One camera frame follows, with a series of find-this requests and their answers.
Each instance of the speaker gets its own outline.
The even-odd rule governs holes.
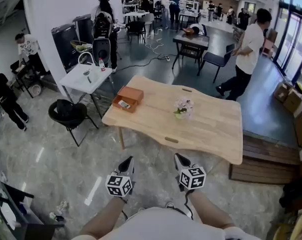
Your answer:
[[[111,43],[107,38],[97,38],[93,41],[93,58],[95,64],[99,65],[99,58],[102,58],[104,64],[107,64],[110,59]]]
[[[88,44],[92,44],[94,39],[92,37],[93,22],[91,21],[91,15],[86,14],[76,17],[75,19],[73,19],[73,22],[75,23],[76,30],[79,35],[79,40]]]
[[[64,68],[67,70],[77,64],[79,53],[71,45],[71,41],[78,41],[75,26],[65,24],[52,29],[53,39],[59,52]]]

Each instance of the shoe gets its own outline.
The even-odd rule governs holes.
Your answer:
[[[222,91],[221,86],[217,86],[217,87],[215,87],[215,89],[219,94],[221,94],[221,96],[224,96],[224,91]]]
[[[174,208],[175,208],[174,203],[172,203],[172,202],[167,202],[166,205],[165,205],[165,208],[174,209]]]

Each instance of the small potted plant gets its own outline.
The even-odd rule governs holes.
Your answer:
[[[177,108],[177,110],[174,112],[175,117],[179,119],[190,119],[193,114],[193,105],[193,101],[186,97],[181,97],[174,104],[174,106]]]

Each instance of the gray floor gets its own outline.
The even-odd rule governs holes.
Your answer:
[[[210,37],[208,51],[223,56],[225,47],[234,43],[232,34],[210,27],[207,27],[207,31]],[[196,76],[197,64],[194,64],[193,59],[186,57],[184,60],[180,59],[172,71],[174,55],[177,54],[175,43],[172,42],[175,34],[175,31],[164,30],[160,31],[159,35],[152,35],[146,39],[146,43],[152,48],[159,45],[155,40],[161,39],[159,42],[164,46],[160,46],[155,52],[169,54],[170,62],[156,59],[145,67],[130,67],[121,70],[130,65],[147,64],[151,58],[158,55],[147,49],[137,37],[133,37],[132,45],[123,43],[127,42],[127,39],[123,32],[120,33],[119,38],[123,39],[118,40],[118,52],[123,59],[118,60],[119,71],[114,75],[116,89],[119,90],[126,85],[132,76],[143,75],[162,83],[189,86],[204,94],[217,97],[215,86],[235,76],[235,57],[231,57],[226,67],[220,69],[215,84],[213,84],[213,79],[217,67],[209,63],[204,65],[198,77]],[[257,134],[261,138],[273,139],[275,142],[297,147],[293,115],[272,96],[280,81],[282,81],[282,76],[272,61],[261,56],[249,86],[244,95],[238,99],[242,108],[243,130]]]
[[[172,37],[175,32],[165,31],[152,39],[163,38],[165,46],[156,52],[176,54]],[[233,43],[231,35],[220,30],[208,29],[210,35],[209,51],[223,55],[224,47]],[[132,45],[119,44],[119,69],[131,64],[145,64],[156,56],[137,38]],[[181,84],[198,89],[209,95],[217,95],[212,84],[216,67],[206,65],[201,76],[197,77],[194,61],[185,58],[177,64],[174,74],[171,62],[153,60],[146,67],[132,67],[118,71],[114,75],[116,88],[125,85],[133,75],[145,75],[148,78],[169,84]],[[221,70],[217,84],[234,75],[234,58]],[[272,91],[281,77],[272,63],[262,58],[254,72],[246,93],[239,99],[242,106],[243,128],[262,136],[295,145],[292,116],[272,98]],[[30,99],[23,93],[18,102],[30,116],[28,130],[21,132],[5,115],[0,120],[0,170],[3,170],[9,184],[35,195],[33,209],[40,218],[48,221],[49,212],[63,200],[70,203],[65,230],[57,232],[57,239],[70,239],[80,228],[106,205],[108,196],[104,180],[125,157],[136,158],[138,180],[129,204],[124,211],[131,215],[139,207],[163,206],[173,201],[182,208],[185,202],[175,181],[176,172],[173,165],[175,150],[159,145],[151,138],[125,129],[123,131],[126,149],[121,150],[117,132],[113,127],[101,124],[94,107],[89,105],[89,114],[100,126],[99,130],[85,122],[76,132],[77,138],[89,132],[79,148],[71,136],[60,124],[53,122],[47,113],[48,107],[56,99],[63,97],[49,89]],[[243,230],[265,239],[270,222],[281,212],[278,199],[281,186],[247,184],[228,179],[229,164],[216,156],[194,152],[180,151],[202,165],[208,173],[202,190],[217,206],[230,213],[235,223]],[[97,179],[102,179],[93,195],[90,205],[84,204]]]

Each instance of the white t-shirt with print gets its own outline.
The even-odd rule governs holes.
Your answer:
[[[253,50],[253,52],[251,52],[249,55],[246,56],[238,55],[236,58],[236,65],[244,73],[250,75],[253,73],[253,70],[257,63],[257,59],[259,57],[259,51],[263,45],[263,42],[264,42],[263,31],[259,27],[259,25],[255,23],[248,26],[245,31],[242,46],[240,49],[242,50],[248,46]]]
[[[101,240],[259,240],[236,227],[225,230],[191,220],[173,209],[150,208],[130,217]],[[73,240],[96,240],[80,235]]]
[[[18,44],[19,55],[25,53],[27,56],[34,55],[39,51],[37,39],[33,35],[26,34],[24,43]]]

